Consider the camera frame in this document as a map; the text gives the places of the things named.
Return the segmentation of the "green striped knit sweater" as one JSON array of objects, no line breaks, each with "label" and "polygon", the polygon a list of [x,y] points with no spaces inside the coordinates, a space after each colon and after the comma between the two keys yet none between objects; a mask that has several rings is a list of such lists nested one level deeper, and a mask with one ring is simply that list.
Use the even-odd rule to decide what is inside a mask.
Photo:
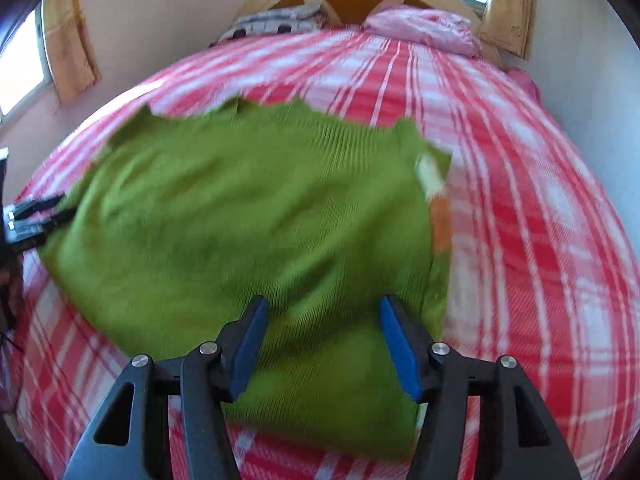
[{"label": "green striped knit sweater", "polygon": [[267,333],[229,422],[401,460],[418,409],[378,327],[398,296],[431,332],[447,309],[450,155],[414,122],[344,122],[295,100],[192,117],[142,108],[66,196],[39,257],[122,352],[182,356],[250,298]]}]

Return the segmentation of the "yellow curtain side window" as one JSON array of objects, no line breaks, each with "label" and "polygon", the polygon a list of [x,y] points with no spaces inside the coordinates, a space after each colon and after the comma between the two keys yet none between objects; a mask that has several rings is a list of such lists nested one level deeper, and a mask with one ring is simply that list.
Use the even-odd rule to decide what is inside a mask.
[{"label": "yellow curtain side window", "polygon": [[102,78],[81,0],[43,0],[42,24],[58,102],[68,105]]}]

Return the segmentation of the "red white plaid bedsheet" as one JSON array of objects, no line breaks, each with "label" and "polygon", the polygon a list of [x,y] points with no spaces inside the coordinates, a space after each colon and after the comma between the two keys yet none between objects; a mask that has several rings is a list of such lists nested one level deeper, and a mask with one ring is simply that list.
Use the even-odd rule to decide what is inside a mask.
[{"label": "red white plaid bedsheet", "polygon": [[[66,191],[140,105],[190,115],[242,93],[300,96],[371,125],[414,117],[454,154],[454,258],[444,338],[467,356],[515,356],[540,389],[583,479],[605,479],[639,430],[639,263],[604,189],[554,119],[490,63],[347,30],[247,38],[161,70],[86,119],[18,200]],[[1,351],[1,409],[52,479],[127,359],[60,294],[33,252],[26,309]],[[243,479],[405,478],[231,428]]]}]

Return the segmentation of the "grey patterned pillow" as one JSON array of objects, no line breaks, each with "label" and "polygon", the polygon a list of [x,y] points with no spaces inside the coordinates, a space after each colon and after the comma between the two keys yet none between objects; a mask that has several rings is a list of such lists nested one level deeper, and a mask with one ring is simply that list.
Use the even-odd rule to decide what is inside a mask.
[{"label": "grey patterned pillow", "polygon": [[316,32],[329,21],[326,9],[320,3],[272,9],[237,18],[212,44],[224,44],[247,37],[306,34]]}]

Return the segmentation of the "pink cloth beside bed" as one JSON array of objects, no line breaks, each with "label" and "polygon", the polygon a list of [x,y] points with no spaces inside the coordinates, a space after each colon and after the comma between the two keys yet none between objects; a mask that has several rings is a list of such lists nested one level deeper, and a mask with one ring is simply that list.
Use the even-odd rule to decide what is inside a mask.
[{"label": "pink cloth beside bed", "polygon": [[541,104],[541,92],[531,76],[521,68],[511,67],[506,74],[537,104]]}]

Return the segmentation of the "pink floral pillow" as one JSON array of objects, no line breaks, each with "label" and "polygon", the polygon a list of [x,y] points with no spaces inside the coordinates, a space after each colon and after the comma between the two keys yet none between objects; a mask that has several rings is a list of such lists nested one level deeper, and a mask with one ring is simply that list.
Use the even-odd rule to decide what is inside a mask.
[{"label": "pink floral pillow", "polygon": [[370,14],[361,29],[369,34],[422,44],[466,58],[480,58],[483,47],[471,21],[455,13],[414,6],[388,6]]}]

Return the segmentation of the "yellow curtain right of window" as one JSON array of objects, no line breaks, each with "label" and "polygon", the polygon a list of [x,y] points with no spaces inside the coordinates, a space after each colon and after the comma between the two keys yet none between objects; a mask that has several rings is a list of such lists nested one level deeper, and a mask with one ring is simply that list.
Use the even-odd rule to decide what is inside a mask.
[{"label": "yellow curtain right of window", "polygon": [[528,61],[536,24],[537,0],[487,0],[480,38]]}]

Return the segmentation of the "side window aluminium frame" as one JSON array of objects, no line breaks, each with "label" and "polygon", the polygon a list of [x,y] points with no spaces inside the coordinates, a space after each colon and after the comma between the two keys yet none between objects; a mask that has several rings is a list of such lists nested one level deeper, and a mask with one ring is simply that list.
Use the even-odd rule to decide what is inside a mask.
[{"label": "side window aluminium frame", "polygon": [[40,2],[18,26],[1,53],[2,124],[20,114],[51,82]]}]

